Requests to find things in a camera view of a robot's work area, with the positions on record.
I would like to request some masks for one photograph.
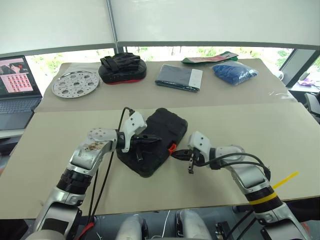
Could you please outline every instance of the cardboard surface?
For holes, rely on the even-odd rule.
[[[235,144],[258,156],[271,169],[271,185],[299,171],[276,189],[282,200],[320,195],[320,126],[300,103],[169,110],[188,121],[177,149],[186,149],[189,135],[200,131],[214,147]],[[139,110],[145,118],[154,111]],[[88,131],[117,128],[120,114],[120,110],[36,113],[0,176],[0,218],[35,218]],[[100,165],[97,190],[109,157],[106,154]],[[83,215],[88,214],[92,186],[80,207]],[[187,162],[169,157],[151,177],[142,178],[114,155],[96,214],[240,204],[247,200],[226,169],[195,167],[194,174],[188,174]]]

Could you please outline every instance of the white cable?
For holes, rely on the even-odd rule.
[[[162,238],[162,236],[160,236],[160,235],[154,235],[151,239],[154,239],[154,238]]]
[[[171,210],[168,211],[168,214],[166,215],[166,218],[165,218],[165,221],[164,221],[164,227],[163,227],[163,232],[162,232],[162,238],[164,237],[165,235],[165,230],[166,230],[166,224],[167,224],[167,220],[168,220],[168,217],[169,217],[169,213],[170,213]]]

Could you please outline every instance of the white window blind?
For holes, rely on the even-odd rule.
[[[120,45],[174,41],[320,45],[319,0],[111,2]]]
[[[110,44],[105,0],[0,1],[0,54]]]

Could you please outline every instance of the black cable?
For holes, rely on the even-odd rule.
[[[252,219],[251,222],[248,224],[248,226],[246,226],[246,228],[236,238],[236,240],[240,240],[245,235],[245,233],[249,230],[249,228],[251,228],[251,226],[255,223],[256,220],[257,220],[256,218]]]
[[[123,108],[122,110],[122,114],[121,114],[121,117],[120,117],[120,122],[119,122],[119,126],[118,126],[118,131],[120,130],[120,127],[121,127],[121,123],[122,123],[122,120],[124,118],[124,114],[125,114],[125,111],[126,110],[129,110],[129,114],[131,115],[134,111],[129,108],[129,107],[125,107]],[[109,171],[110,171],[110,167],[111,167],[111,163],[112,163],[112,159],[114,157],[114,151],[111,153],[111,156],[110,156],[110,160],[109,160],[109,165],[108,165],[108,168],[106,170],[106,173],[105,173],[105,176],[104,176],[104,179],[103,179],[103,183],[102,183],[102,186],[101,186],[101,189],[100,189],[100,192],[99,192],[99,196],[96,200],[96,203],[95,203],[95,206],[94,206],[94,209],[92,211],[92,214],[91,216],[89,216],[89,223],[92,222],[94,220],[94,217],[95,217],[95,213],[96,213],[96,210],[97,210],[97,207],[98,207],[98,204],[99,204],[99,201],[100,201],[100,198],[102,196],[102,193],[104,191],[104,188],[105,188],[105,185],[106,185],[106,182],[107,182],[107,177],[109,175]]]
[[[247,217],[250,216],[250,214],[253,213],[253,209],[248,211],[234,226],[233,228],[229,231],[229,233],[225,236],[225,240],[228,240],[228,238],[232,235],[232,233],[236,230],[236,228],[245,220]]]
[[[204,162],[204,163],[194,163],[194,164],[196,166],[198,166],[198,167],[203,167],[203,166],[209,165],[211,163],[216,163],[217,161],[222,160],[224,158],[228,158],[228,157],[232,157],[232,156],[249,156],[249,157],[254,158],[255,160],[257,160],[259,163],[252,162],[252,161],[236,161],[236,162],[230,162],[230,163],[219,165],[219,168],[217,168],[217,169],[224,168],[224,167],[227,167],[227,166],[230,166],[230,165],[236,165],[236,164],[256,165],[256,166],[259,166],[259,167],[263,168],[263,172],[265,174],[265,177],[268,179],[268,181],[270,181],[271,172],[270,172],[269,168],[267,168],[264,165],[264,163],[257,156],[255,156],[253,154],[250,154],[250,153],[246,153],[246,152],[229,153],[229,154],[226,154],[226,155],[223,155],[223,156],[219,156],[219,157],[213,158],[210,161],[207,161],[207,162]]]
[[[96,190],[97,179],[98,179],[98,171],[99,171],[99,169],[97,169],[97,170],[96,170],[96,173],[95,173],[95,178],[94,178],[94,183],[93,183],[93,189],[92,189],[92,194],[91,194],[90,207],[89,207],[89,213],[88,213],[88,221],[86,222],[87,225],[90,223],[91,210],[92,210],[92,206],[93,206],[93,204],[94,204],[95,190]]]

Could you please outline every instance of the black case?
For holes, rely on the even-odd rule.
[[[98,73],[106,84],[134,83],[145,78],[147,65],[140,56],[121,52],[100,59]]]
[[[156,135],[161,140],[140,145],[143,160],[138,161],[136,148],[130,149],[127,153],[121,150],[116,151],[118,158],[124,164],[144,178],[150,177],[166,161],[170,156],[168,149],[173,144],[180,143],[188,128],[186,120],[165,108],[158,108],[148,117],[146,124],[147,128],[141,135]]]

